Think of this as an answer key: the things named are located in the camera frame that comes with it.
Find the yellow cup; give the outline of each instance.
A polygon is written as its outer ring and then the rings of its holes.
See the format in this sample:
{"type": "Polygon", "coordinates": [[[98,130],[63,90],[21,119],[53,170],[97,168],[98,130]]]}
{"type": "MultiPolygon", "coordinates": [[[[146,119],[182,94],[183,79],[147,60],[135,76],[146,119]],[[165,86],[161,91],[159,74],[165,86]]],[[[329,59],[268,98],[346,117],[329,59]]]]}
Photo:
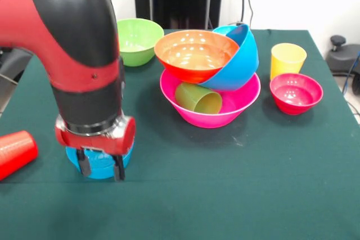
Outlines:
{"type": "Polygon", "coordinates": [[[299,73],[306,51],[292,43],[279,43],[271,49],[270,80],[283,73],[299,73]]]}

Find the blue bowl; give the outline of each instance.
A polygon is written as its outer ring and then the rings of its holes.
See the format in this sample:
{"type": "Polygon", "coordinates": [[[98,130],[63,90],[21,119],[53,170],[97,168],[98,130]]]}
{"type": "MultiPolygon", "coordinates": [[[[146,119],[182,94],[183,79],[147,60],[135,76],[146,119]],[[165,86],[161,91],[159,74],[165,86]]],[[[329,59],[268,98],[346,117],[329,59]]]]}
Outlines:
{"type": "Polygon", "coordinates": [[[248,25],[240,25],[226,34],[239,46],[239,50],[213,77],[201,83],[213,90],[238,90],[254,75],[259,66],[258,47],[248,25]]]}
{"type": "Polygon", "coordinates": [[[226,35],[227,33],[229,33],[231,30],[237,28],[236,25],[223,25],[223,26],[219,26],[218,28],[215,28],[213,30],[213,32],[215,33],[219,33],[222,35],[226,35]]]}
{"type": "MultiPolygon", "coordinates": [[[[134,144],[131,146],[129,153],[123,156],[124,167],[126,168],[130,162],[130,157],[134,148],[134,144]]],[[[77,151],[72,147],[65,147],[66,155],[72,164],[80,171],[80,166],[77,158],[77,151]]],[[[114,177],[114,160],[113,158],[102,152],[85,150],[85,155],[89,159],[91,167],[91,175],[89,178],[92,179],[106,179],[114,177]]]]}

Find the red bowl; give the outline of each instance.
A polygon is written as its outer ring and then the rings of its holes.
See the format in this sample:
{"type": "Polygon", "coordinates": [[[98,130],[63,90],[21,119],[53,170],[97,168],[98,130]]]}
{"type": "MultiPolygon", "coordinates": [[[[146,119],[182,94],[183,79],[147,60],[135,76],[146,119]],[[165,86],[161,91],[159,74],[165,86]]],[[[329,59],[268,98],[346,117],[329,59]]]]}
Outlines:
{"type": "Polygon", "coordinates": [[[299,115],[322,99],[321,85],[303,74],[285,73],[270,82],[270,91],[277,107],[288,115],[299,115]]]}
{"type": "Polygon", "coordinates": [[[181,81],[199,84],[225,66],[239,50],[239,45],[218,33],[182,30],[163,36],[154,50],[172,75],[181,81]]]}

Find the orange bowl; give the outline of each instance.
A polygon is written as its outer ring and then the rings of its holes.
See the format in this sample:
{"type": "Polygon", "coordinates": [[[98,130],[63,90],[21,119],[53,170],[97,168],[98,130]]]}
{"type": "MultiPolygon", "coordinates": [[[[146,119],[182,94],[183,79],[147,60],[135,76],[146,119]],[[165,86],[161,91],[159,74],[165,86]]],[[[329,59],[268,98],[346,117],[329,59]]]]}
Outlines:
{"type": "Polygon", "coordinates": [[[227,36],[205,30],[182,30],[163,36],[155,54],[176,78],[199,84],[213,77],[239,50],[227,36]]]}

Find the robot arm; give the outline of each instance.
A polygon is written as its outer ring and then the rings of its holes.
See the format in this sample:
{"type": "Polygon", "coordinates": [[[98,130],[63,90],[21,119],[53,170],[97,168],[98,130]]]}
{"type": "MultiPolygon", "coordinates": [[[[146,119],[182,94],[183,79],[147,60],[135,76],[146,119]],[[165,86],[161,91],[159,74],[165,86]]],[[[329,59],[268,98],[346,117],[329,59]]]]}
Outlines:
{"type": "Polygon", "coordinates": [[[122,155],[135,121],[122,114],[119,42],[111,0],[0,0],[0,46],[34,52],[45,67],[59,109],[58,141],[78,150],[104,151],[124,178],[122,155]]]}

